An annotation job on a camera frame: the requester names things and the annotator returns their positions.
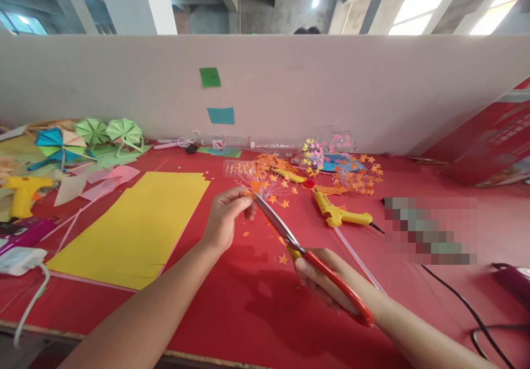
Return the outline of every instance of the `red scissors handle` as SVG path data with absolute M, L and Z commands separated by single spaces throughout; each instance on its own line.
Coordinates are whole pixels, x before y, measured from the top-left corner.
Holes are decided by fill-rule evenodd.
M 327 276 L 331 282 L 333 282 L 337 287 L 344 293 L 348 299 L 353 303 L 355 308 L 361 313 L 360 315 L 353 314 L 352 312 L 342 308 L 345 312 L 348 313 L 355 321 L 357 321 L 362 326 L 371 328 L 374 326 L 374 316 L 369 310 L 368 306 L 364 304 L 361 298 L 350 288 L 350 286 L 345 283 L 333 270 L 331 270 L 322 260 L 320 260 L 313 252 L 307 250 L 303 255 L 313 266 L 318 268 L 325 276 Z

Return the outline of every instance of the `purple object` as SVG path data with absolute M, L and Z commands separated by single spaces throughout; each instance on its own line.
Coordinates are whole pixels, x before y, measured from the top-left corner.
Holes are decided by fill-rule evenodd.
M 492 263 L 498 269 L 493 275 L 508 286 L 530 307 L 530 269 L 514 267 L 506 263 Z
M 0 255 L 14 247 L 32 247 L 55 227 L 51 220 L 29 217 L 13 224 L 13 232 L 0 231 Z

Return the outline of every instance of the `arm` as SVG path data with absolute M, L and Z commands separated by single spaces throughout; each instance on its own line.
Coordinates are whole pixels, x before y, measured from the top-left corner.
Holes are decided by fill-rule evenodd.
M 242 188 L 218 195 L 202 240 L 95 328 L 59 368 L 153 368 L 200 285 L 232 244 L 234 220 L 242 211 L 249 220 L 256 212 Z
M 311 250 L 363 299 L 372 311 L 377 326 L 392 340 L 414 368 L 496 367 L 377 290 L 334 252 L 329 249 Z M 295 269 L 302 284 L 308 285 L 330 307 L 341 311 L 342 306 L 356 312 L 348 298 L 308 261 L 296 260 Z

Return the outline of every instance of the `scissors blade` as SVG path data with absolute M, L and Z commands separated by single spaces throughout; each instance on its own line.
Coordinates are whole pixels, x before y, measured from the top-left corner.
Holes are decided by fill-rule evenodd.
M 280 236 L 284 239 L 287 239 L 287 241 L 292 242 L 295 244 L 298 248 L 300 248 L 300 244 L 294 237 L 293 233 L 289 230 L 289 228 L 285 225 L 283 220 L 276 214 L 276 212 L 269 206 L 269 204 L 261 197 L 261 195 L 254 193 L 256 196 L 256 203 L 261 208 L 265 216 L 269 219 L 274 229 L 280 234 Z

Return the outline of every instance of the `scissors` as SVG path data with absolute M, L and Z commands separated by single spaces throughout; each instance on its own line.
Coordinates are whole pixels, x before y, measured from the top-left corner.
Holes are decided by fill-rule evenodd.
M 333 282 L 346 297 L 353 303 L 354 307 L 361 313 L 360 315 L 353 314 L 351 311 L 342 307 L 359 324 L 371 328 L 374 326 L 374 316 L 368 309 L 368 306 L 361 300 L 361 298 L 345 283 L 333 270 L 331 270 L 322 260 L 320 260 L 313 252 L 306 250 L 300 246 L 297 239 L 294 237 L 289 228 L 285 225 L 282 219 L 269 206 L 268 203 L 259 195 L 256 196 L 256 203 L 261 208 L 265 216 L 269 219 L 275 230 L 285 240 L 287 251 L 291 255 L 293 261 L 297 258 L 304 258 L 314 267 L 319 269 L 326 275 L 331 282 Z

